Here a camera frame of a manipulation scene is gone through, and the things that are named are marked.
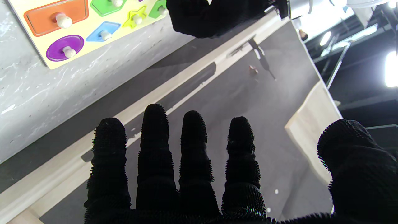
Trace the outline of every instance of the yellow star puzzle piece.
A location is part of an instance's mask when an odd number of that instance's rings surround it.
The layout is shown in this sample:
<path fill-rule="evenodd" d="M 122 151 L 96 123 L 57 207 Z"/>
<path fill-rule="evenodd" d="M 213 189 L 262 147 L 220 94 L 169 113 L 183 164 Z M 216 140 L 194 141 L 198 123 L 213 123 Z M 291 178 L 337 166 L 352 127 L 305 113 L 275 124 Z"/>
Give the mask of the yellow star puzzle piece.
<path fill-rule="evenodd" d="M 129 18 L 123 24 L 123 27 L 130 27 L 134 29 L 138 24 L 142 23 L 142 20 L 146 17 L 145 14 L 146 6 L 143 6 L 138 11 L 129 11 Z"/>

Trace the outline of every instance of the finger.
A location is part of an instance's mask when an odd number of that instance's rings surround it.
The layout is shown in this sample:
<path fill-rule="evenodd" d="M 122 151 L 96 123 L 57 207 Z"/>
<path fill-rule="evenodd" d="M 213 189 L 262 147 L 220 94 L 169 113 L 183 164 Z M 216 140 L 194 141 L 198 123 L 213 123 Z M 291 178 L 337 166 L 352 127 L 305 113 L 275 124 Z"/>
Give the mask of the finger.
<path fill-rule="evenodd" d="M 114 209 L 130 209 L 125 173 L 126 134 L 116 118 L 106 118 L 96 128 L 92 173 L 88 179 L 85 223 L 95 222 Z"/>
<path fill-rule="evenodd" d="M 160 104 L 149 105 L 144 112 L 138 156 L 137 209 L 177 209 L 178 192 L 168 140 L 166 112 Z"/>
<path fill-rule="evenodd" d="M 319 139 L 318 155 L 332 174 L 334 214 L 369 222 L 398 220 L 396 159 L 360 123 L 340 119 L 331 124 Z"/>
<path fill-rule="evenodd" d="M 206 153 L 207 133 L 202 116 L 185 114 L 181 133 L 180 196 L 184 214 L 216 217 L 217 200 L 211 182 L 211 161 Z"/>
<path fill-rule="evenodd" d="M 265 215 L 260 193 L 260 169 L 254 155 L 254 135 L 244 117 L 231 121 L 227 151 L 225 192 L 222 212 L 244 212 Z"/>

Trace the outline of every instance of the green puzzle piece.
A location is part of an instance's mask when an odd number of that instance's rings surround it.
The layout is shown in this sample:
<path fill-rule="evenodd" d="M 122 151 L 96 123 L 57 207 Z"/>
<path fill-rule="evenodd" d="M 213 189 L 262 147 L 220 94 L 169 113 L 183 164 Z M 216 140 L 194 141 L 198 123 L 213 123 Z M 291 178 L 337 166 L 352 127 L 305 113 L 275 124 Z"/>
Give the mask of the green puzzle piece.
<path fill-rule="evenodd" d="M 110 0 L 92 0 L 90 6 L 98 15 L 106 16 L 122 9 L 126 1 L 123 0 L 123 4 L 120 7 L 115 7 Z"/>
<path fill-rule="evenodd" d="M 161 10 L 167 10 L 166 8 L 166 0 L 159 0 L 157 2 L 155 2 L 155 5 L 153 6 L 152 10 L 149 13 L 149 17 L 152 18 L 157 18 L 161 15 Z"/>

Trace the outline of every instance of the wooden board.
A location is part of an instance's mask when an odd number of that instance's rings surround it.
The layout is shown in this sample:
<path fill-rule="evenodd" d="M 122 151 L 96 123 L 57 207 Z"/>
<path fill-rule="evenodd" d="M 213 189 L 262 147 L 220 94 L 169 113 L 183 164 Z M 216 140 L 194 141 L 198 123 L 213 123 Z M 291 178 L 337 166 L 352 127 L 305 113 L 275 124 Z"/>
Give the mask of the wooden board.
<path fill-rule="evenodd" d="M 318 139 L 326 127 L 340 118 L 339 110 L 324 82 L 320 80 L 285 126 L 292 141 L 307 156 L 313 170 L 325 184 L 332 177 L 318 159 Z"/>
<path fill-rule="evenodd" d="M 164 18 L 167 13 L 166 0 L 9 2 L 50 69 L 64 65 L 132 32 L 139 32 L 140 28 Z M 70 47 L 69 52 L 63 51 L 65 47 Z"/>

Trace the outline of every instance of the purple circle puzzle piece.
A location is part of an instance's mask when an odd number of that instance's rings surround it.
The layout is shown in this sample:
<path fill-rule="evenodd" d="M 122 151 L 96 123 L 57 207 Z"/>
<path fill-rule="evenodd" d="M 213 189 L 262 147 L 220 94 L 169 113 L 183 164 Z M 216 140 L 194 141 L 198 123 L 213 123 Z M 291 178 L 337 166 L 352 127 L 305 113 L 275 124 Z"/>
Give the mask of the purple circle puzzle piece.
<path fill-rule="evenodd" d="M 52 43 L 46 52 L 46 56 L 50 61 L 65 61 L 68 58 L 65 56 L 64 52 L 62 51 L 64 47 L 71 47 L 79 53 L 79 51 L 83 48 L 84 39 L 78 35 L 69 35 L 61 37 L 60 39 L 56 40 Z"/>

